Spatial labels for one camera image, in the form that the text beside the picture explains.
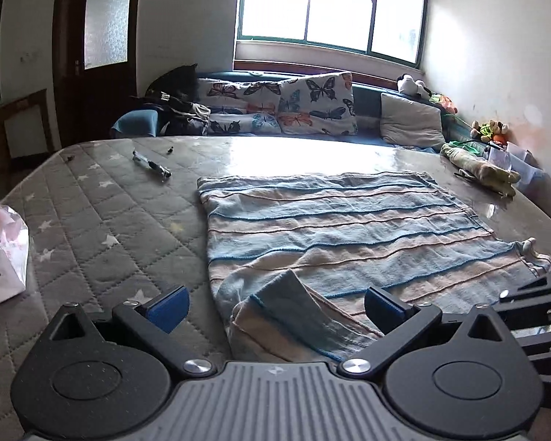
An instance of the frosted glass pane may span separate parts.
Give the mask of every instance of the frosted glass pane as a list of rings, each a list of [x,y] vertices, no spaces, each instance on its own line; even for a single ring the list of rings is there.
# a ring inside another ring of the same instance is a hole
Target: frosted glass pane
[[[304,39],[309,0],[245,0],[242,34]]]
[[[86,0],[86,69],[128,60],[129,1]]]
[[[371,0],[310,0],[308,40],[366,51]]]
[[[424,0],[378,0],[372,51],[417,60]]]

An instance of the white pillow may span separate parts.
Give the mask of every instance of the white pillow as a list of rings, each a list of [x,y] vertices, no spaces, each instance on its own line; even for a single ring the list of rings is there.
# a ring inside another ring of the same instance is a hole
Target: white pillow
[[[281,82],[277,120],[286,134],[354,135],[351,73],[328,73]]]
[[[439,108],[388,93],[382,93],[381,97],[382,119],[379,130],[384,141],[399,146],[441,150],[445,138],[441,132]]]

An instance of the panda plush toy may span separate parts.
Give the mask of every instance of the panda plush toy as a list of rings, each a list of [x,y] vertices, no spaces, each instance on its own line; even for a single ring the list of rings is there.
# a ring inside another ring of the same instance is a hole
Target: panda plush toy
[[[429,101],[432,96],[432,92],[424,84],[424,81],[415,81],[410,75],[402,75],[397,80],[398,92],[405,94],[406,96],[419,97]]]

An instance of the gray quilted mattress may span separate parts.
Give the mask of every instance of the gray quilted mattress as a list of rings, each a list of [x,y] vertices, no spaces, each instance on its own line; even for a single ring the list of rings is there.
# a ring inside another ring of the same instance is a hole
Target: gray quilted mattress
[[[163,161],[172,177],[162,183],[133,162],[135,149]],[[31,244],[27,290],[0,305],[0,441],[22,436],[10,382],[63,302],[101,311],[182,284],[192,309],[172,336],[218,364],[229,356],[207,281],[206,216],[196,192],[196,180],[209,175],[196,167],[212,154],[196,149],[195,138],[68,147],[2,201],[25,220]]]
[[[135,149],[173,176],[162,183],[133,162]],[[453,177],[453,166],[436,154],[275,137],[121,139],[54,154],[3,201],[24,218],[31,243],[27,290],[0,304],[0,441],[23,434],[10,404],[10,383],[66,301],[100,311],[185,285],[191,309],[172,337],[217,364],[230,357],[208,284],[199,177],[382,171],[428,172],[499,238],[536,237],[539,251],[551,255],[551,219],[541,210],[522,194],[502,200]]]

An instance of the pen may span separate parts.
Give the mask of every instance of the pen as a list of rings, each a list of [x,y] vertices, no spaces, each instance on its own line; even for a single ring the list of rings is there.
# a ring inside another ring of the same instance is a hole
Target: pen
[[[157,174],[159,174],[163,178],[170,178],[172,176],[172,173],[169,171],[169,169],[166,169],[163,166],[160,166],[159,164],[156,164],[153,161],[148,160],[147,157],[143,156],[142,154],[139,154],[137,151],[133,151],[133,159],[137,159],[142,163],[148,165],[151,169],[153,169]]]

